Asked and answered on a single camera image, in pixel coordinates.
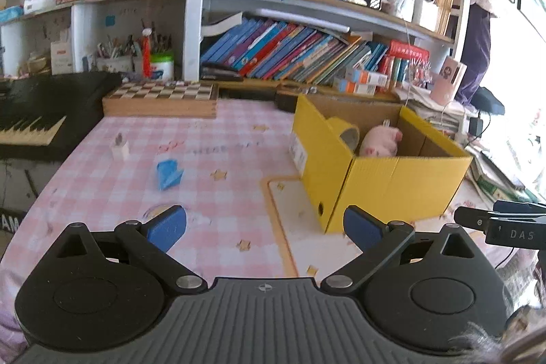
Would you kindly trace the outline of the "white plug charger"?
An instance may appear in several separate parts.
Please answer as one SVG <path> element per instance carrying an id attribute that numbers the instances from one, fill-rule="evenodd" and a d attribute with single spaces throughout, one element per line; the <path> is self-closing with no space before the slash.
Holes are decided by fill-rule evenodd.
<path id="1" fill-rule="evenodd" d="M 127 161 L 130 157 L 130 148 L 127 139 L 118 133 L 111 145 L 112 157 L 115 161 Z"/>

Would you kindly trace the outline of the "pink plush pig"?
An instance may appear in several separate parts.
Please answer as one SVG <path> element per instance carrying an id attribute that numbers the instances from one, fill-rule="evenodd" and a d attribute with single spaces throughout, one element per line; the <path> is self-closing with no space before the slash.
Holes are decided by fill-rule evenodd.
<path id="1" fill-rule="evenodd" d="M 364 136 L 359 150 L 360 157 L 394 157 L 398 143 L 403 139 L 399 128 L 375 126 Z"/>

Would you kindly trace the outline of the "yellow tape roll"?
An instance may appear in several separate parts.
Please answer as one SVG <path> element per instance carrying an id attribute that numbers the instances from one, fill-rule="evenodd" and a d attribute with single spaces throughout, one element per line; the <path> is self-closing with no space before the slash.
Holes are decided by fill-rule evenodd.
<path id="1" fill-rule="evenodd" d="M 333 133 L 346 144 L 349 150 L 355 152 L 360 141 L 359 128 L 338 116 L 328 118 L 327 124 Z"/>

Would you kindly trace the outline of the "blue paper plane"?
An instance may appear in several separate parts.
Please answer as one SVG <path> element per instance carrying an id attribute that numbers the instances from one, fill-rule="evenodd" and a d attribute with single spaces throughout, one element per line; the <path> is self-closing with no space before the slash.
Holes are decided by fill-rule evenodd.
<path id="1" fill-rule="evenodd" d="M 173 159 L 161 161 L 156 166 L 156 179 L 158 189 L 163 191 L 177 186 L 183 177 L 184 170 L 178 167 L 178 162 Z"/>

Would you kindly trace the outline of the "yellow cardboard box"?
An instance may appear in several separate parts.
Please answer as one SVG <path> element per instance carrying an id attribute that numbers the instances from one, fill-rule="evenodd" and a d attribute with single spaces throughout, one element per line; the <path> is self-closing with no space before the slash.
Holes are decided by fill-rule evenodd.
<path id="1" fill-rule="evenodd" d="M 362 157 L 342 139 L 348 130 L 365 137 L 375 127 L 402 133 L 397 153 Z M 302 95 L 292 126 L 291 155 L 326 233 L 343 229 L 355 205 L 382 222 L 413 223 L 441 215 L 472 157 L 409 108 L 397 103 L 351 102 Z"/>

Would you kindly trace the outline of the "wooden chess board box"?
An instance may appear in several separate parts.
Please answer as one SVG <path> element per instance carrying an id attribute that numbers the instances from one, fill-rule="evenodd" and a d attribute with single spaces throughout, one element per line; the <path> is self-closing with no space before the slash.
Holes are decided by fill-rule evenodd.
<path id="1" fill-rule="evenodd" d="M 217 116 L 216 83 L 125 82 L 103 99 L 109 116 L 210 118 Z"/>

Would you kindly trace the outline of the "person in pink jacket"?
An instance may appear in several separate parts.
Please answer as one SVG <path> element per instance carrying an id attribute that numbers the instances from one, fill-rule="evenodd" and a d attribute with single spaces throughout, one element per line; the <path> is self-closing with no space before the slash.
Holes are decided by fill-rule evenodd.
<path id="1" fill-rule="evenodd" d="M 471 100 L 490 66 L 490 20 L 493 16 L 493 0 L 470 1 L 468 29 L 461 57 L 466 71 L 455 94 L 458 103 L 468 110 L 475 109 Z"/>

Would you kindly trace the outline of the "black electronic keyboard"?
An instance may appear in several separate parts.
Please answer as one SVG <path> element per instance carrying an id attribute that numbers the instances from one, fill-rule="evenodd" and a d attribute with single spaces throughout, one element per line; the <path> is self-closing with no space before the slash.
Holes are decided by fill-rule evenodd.
<path id="1" fill-rule="evenodd" d="M 63 162 L 104 117 L 121 76 L 103 71 L 3 82 L 1 158 Z"/>

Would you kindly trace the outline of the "dark wooden case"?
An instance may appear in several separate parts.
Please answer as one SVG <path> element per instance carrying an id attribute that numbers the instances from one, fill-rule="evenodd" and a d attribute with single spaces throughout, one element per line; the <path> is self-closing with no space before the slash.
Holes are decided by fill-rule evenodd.
<path id="1" fill-rule="evenodd" d="M 274 104 L 279 110 L 294 114 L 297 107 L 298 98 L 301 95 L 306 95 L 306 91 L 286 89 L 277 90 L 274 96 Z"/>

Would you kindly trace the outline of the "white green-lid jar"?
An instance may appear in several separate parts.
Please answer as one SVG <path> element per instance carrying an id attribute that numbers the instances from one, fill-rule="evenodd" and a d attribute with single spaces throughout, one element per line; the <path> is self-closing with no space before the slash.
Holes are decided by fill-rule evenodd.
<path id="1" fill-rule="evenodd" d="M 151 79 L 155 81 L 173 81 L 175 60 L 172 52 L 151 54 Z"/>

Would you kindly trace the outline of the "red tassel ornament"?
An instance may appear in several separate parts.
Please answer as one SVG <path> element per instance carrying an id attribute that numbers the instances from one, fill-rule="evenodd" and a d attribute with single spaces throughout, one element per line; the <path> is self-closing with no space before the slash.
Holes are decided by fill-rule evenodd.
<path id="1" fill-rule="evenodd" d="M 150 37 L 152 34 L 152 30 L 150 28 L 144 28 L 142 32 L 142 50 L 143 50 L 143 77 L 149 78 L 151 77 L 151 62 L 150 62 L 150 56 L 151 56 L 151 45 L 150 45 Z"/>

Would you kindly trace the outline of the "white pen holder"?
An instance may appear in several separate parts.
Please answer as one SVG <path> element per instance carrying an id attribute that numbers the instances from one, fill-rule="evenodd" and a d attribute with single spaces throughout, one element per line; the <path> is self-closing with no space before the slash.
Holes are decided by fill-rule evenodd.
<path id="1" fill-rule="evenodd" d="M 128 73 L 133 71 L 133 62 L 131 55 L 124 55 L 114 58 L 96 58 L 96 67 L 101 71 L 111 73 Z"/>

